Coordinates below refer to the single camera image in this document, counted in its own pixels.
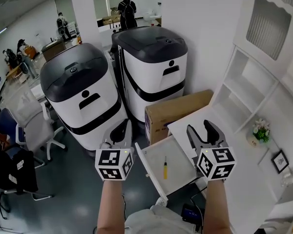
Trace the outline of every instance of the forearm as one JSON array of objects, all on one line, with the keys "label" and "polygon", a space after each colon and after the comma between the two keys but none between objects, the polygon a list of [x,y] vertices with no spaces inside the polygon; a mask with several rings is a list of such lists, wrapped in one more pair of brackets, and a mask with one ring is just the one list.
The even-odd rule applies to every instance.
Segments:
[{"label": "forearm", "polygon": [[122,183],[106,180],[103,184],[98,217],[98,234],[121,234],[125,232]]},{"label": "forearm", "polygon": [[204,216],[204,234],[230,234],[226,191],[223,181],[209,181]]}]

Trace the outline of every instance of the potted flower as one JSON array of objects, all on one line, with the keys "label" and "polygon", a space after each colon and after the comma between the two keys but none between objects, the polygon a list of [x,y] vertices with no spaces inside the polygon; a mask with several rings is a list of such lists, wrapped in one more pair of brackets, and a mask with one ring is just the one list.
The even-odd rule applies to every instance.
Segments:
[{"label": "potted flower", "polygon": [[269,141],[270,127],[269,123],[263,119],[255,121],[251,134],[248,136],[248,142],[253,147],[257,147],[262,143],[267,143]]}]

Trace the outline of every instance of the white office chair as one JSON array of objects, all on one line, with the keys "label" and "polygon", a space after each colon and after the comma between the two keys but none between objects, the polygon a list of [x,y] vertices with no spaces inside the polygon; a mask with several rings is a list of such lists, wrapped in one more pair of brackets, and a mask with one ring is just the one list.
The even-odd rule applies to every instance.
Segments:
[{"label": "white office chair", "polygon": [[[33,152],[46,144],[48,160],[51,160],[51,144],[67,149],[65,145],[54,140],[54,137],[63,131],[63,127],[53,130],[53,120],[50,117],[49,110],[45,103],[39,103],[36,100],[27,84],[20,87],[7,100],[6,107],[17,122],[16,143],[27,145],[28,150]],[[19,141],[19,127],[24,129],[26,142]]]}]

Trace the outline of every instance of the white countertop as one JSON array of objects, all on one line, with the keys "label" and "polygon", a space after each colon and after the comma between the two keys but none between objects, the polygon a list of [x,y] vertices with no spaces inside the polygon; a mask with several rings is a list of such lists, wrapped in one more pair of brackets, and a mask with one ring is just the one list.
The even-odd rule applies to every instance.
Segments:
[{"label": "white countertop", "polygon": [[266,220],[277,203],[267,178],[258,163],[267,148],[255,149],[246,140],[247,130],[233,134],[210,106],[206,106],[181,120],[168,125],[169,130],[190,160],[196,154],[192,150],[186,129],[188,124],[195,128],[203,140],[207,132],[203,121],[207,119],[225,134],[229,146],[233,147],[237,165],[225,182],[230,223],[236,234],[253,234]]}]

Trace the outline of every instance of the screwdriver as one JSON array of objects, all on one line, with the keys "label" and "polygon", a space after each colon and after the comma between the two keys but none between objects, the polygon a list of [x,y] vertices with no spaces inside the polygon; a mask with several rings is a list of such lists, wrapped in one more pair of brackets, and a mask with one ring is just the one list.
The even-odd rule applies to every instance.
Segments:
[{"label": "screwdriver", "polygon": [[167,160],[165,156],[165,163],[164,163],[164,179],[167,179]]}]

